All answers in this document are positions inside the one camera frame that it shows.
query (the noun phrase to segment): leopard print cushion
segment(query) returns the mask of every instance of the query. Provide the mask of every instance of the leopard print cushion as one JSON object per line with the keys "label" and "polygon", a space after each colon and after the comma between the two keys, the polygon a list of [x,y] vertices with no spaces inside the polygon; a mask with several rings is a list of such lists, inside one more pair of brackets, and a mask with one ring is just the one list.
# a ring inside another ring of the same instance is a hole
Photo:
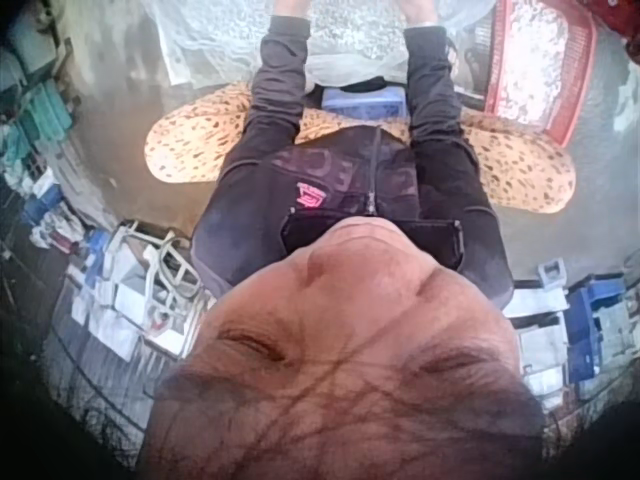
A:
{"label": "leopard print cushion", "polygon": [[[160,119],[145,145],[151,173],[169,183],[215,181],[226,154],[240,140],[250,102],[248,85],[233,84]],[[461,124],[480,160],[480,178],[492,203],[555,213],[571,200],[576,186],[573,162],[548,136],[471,111],[465,111]],[[354,125],[380,126],[409,142],[405,119],[368,122],[305,109],[296,143]]]}

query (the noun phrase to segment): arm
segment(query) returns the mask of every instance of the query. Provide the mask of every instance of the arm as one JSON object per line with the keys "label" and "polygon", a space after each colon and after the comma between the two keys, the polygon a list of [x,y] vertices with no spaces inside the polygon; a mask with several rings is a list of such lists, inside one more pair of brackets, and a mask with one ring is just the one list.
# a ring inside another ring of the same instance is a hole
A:
{"label": "arm", "polygon": [[459,273],[502,308],[513,294],[513,280],[498,218],[480,183],[476,154],[460,127],[446,31],[434,26],[433,2],[398,1],[410,25],[405,32],[407,95],[422,217],[460,221],[465,253]]}
{"label": "arm", "polygon": [[262,66],[251,88],[252,104],[242,138],[223,169],[242,160],[260,160],[291,145],[304,108],[309,21],[308,0],[277,0],[269,32],[262,40]]}
{"label": "arm", "polygon": [[409,51],[407,96],[412,147],[433,137],[461,139],[461,106],[451,80],[446,30],[410,27],[404,35]]}

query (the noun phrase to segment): pink logo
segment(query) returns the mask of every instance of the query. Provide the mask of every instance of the pink logo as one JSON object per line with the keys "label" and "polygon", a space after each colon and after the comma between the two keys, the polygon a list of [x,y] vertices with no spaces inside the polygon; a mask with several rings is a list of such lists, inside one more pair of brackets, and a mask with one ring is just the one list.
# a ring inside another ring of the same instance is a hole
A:
{"label": "pink logo", "polygon": [[306,183],[299,182],[298,188],[300,189],[300,196],[298,197],[298,203],[307,208],[318,208],[327,198],[327,194],[322,190]]}

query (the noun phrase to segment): white fabric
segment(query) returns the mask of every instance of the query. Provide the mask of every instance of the white fabric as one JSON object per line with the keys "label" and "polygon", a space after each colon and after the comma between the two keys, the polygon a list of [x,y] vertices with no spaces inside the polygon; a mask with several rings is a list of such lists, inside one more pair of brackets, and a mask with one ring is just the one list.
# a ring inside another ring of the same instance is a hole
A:
{"label": "white fabric", "polygon": [[[250,81],[272,0],[143,0],[158,25],[172,84]],[[475,23],[496,0],[440,0],[450,31]],[[383,75],[406,80],[405,21],[393,0],[314,0],[307,76],[343,86]]]}

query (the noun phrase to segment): concrete floor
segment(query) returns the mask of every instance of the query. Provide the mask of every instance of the concrete floor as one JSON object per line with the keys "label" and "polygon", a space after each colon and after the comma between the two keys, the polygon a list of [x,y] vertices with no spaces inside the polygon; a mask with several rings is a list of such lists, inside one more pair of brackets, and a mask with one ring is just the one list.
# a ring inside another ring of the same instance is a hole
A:
{"label": "concrete floor", "polygon": [[[68,71],[82,99],[72,136],[91,181],[119,217],[189,234],[214,185],[159,182],[147,171],[143,146],[156,120],[203,91],[169,86],[155,24],[139,0],[60,3],[63,36],[74,45]],[[570,281],[619,271],[640,247],[639,82],[630,75],[640,78],[619,38],[602,30],[569,146],[578,171],[574,199],[555,215],[497,209],[516,278],[534,278],[538,263],[556,257],[564,258]]]}

